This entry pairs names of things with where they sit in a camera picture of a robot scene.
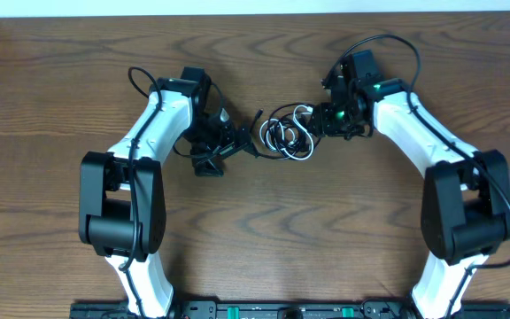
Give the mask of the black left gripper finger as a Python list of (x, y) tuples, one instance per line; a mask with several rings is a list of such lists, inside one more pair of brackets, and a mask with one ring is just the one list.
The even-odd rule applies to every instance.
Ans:
[(253, 154), (251, 134), (246, 127), (232, 128), (224, 134), (220, 156), (232, 156), (239, 151)]
[(222, 177), (223, 169), (219, 166), (219, 156), (201, 156), (192, 159), (195, 176), (199, 177)]

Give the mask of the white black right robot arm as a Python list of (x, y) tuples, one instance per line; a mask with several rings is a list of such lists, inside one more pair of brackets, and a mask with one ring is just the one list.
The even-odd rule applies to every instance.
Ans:
[(463, 303), (473, 275), (510, 239), (510, 181), (505, 157), (480, 152), (434, 118), (399, 78), (385, 79), (370, 50), (343, 57), (322, 82), (330, 100), (308, 130), (350, 140), (378, 132), (423, 178), (421, 233), (429, 249), (403, 318), (510, 318), (506, 303)]

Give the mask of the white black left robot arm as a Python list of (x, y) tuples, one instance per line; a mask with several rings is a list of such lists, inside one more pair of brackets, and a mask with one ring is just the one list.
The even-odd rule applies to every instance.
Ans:
[(180, 138), (197, 176), (221, 176), (220, 163), (252, 152), (222, 99), (205, 110), (215, 84), (204, 69), (186, 66), (178, 78), (152, 79), (148, 100), (128, 133), (107, 152), (81, 161), (79, 237), (115, 268), (127, 294), (117, 303), (73, 303), (72, 318), (184, 318), (185, 308), (163, 270), (159, 247), (166, 230), (162, 168)]

